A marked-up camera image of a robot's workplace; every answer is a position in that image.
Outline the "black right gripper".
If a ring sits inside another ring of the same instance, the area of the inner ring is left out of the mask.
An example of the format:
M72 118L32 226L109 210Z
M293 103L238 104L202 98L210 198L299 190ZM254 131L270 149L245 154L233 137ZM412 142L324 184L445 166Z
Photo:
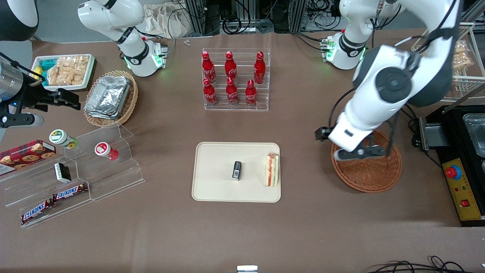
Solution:
M43 85L30 86L23 85L15 95L15 113L21 113L24 108L35 108L36 105L41 105L41 111L47 112L49 105L59 107L69 107L74 110L80 110L79 96L76 93L68 90L57 90L55 93L43 87Z

